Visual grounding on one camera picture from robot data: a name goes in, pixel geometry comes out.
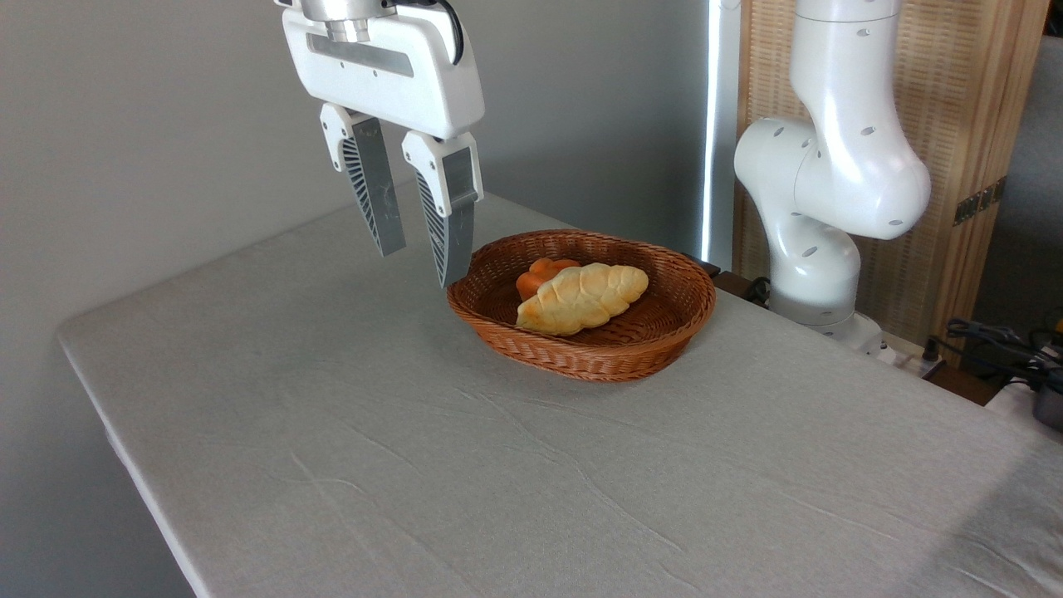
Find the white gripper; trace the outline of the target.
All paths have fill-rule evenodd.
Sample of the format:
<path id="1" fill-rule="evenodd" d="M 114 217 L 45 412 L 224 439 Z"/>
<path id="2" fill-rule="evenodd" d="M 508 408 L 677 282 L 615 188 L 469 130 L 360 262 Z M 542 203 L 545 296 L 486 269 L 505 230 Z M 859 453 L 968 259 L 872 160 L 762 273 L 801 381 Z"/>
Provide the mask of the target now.
<path id="1" fill-rule="evenodd" d="M 300 83 L 326 102 L 321 129 L 331 165 L 350 181 L 379 254 L 405 247 L 383 119 L 414 130 L 402 149 L 414 167 L 439 285 L 463 279 L 483 199 L 478 147 L 465 132 L 485 105 L 454 7 L 285 4 L 282 30 Z"/>

